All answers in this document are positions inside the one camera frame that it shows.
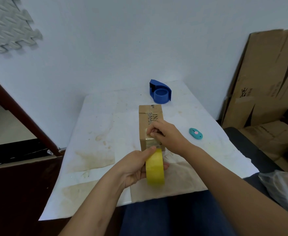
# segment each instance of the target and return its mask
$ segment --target clear plastic bag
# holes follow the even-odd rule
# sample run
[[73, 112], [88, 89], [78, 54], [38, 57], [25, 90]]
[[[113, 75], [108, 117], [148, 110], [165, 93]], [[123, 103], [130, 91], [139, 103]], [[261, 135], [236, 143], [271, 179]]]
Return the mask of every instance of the clear plastic bag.
[[288, 211], [288, 172], [275, 170], [272, 173], [259, 173], [259, 178], [270, 196]]

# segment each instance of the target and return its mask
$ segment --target hand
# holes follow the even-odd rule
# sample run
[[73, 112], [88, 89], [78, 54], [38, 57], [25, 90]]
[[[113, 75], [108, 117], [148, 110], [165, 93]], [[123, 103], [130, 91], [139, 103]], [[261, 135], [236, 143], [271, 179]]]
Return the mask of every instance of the hand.
[[192, 145], [173, 124], [161, 119], [152, 122], [147, 128], [146, 134], [151, 135], [168, 150], [180, 156]]
[[[140, 179], [146, 178], [145, 161], [154, 154], [156, 147], [152, 146], [145, 151], [132, 151], [118, 161], [112, 169], [117, 170], [122, 177], [122, 184], [127, 188]], [[164, 170], [167, 170], [169, 163], [163, 163]]]

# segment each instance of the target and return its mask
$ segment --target mini utility knife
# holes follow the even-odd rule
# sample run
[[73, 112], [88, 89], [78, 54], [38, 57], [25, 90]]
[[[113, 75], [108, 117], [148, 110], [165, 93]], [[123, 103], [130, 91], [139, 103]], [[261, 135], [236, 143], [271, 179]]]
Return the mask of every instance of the mini utility knife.
[[190, 128], [189, 129], [189, 133], [192, 137], [194, 137], [195, 139], [201, 140], [203, 138], [203, 134], [200, 133], [199, 130], [195, 129], [195, 128]]

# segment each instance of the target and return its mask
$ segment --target leg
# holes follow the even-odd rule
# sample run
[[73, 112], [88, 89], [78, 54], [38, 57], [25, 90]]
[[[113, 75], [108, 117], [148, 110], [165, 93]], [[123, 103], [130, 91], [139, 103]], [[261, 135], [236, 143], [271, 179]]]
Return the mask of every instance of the leg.
[[169, 236], [167, 198], [151, 199], [126, 206], [119, 236]]
[[173, 223], [178, 222], [182, 235], [236, 235], [209, 190], [180, 195], [176, 202]]

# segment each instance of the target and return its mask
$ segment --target yellow tape roll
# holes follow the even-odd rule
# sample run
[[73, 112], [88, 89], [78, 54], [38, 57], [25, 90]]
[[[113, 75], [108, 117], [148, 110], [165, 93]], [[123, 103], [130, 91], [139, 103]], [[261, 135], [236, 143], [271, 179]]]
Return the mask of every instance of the yellow tape roll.
[[165, 184], [161, 149], [156, 149], [155, 153], [146, 160], [146, 178], [149, 185]]

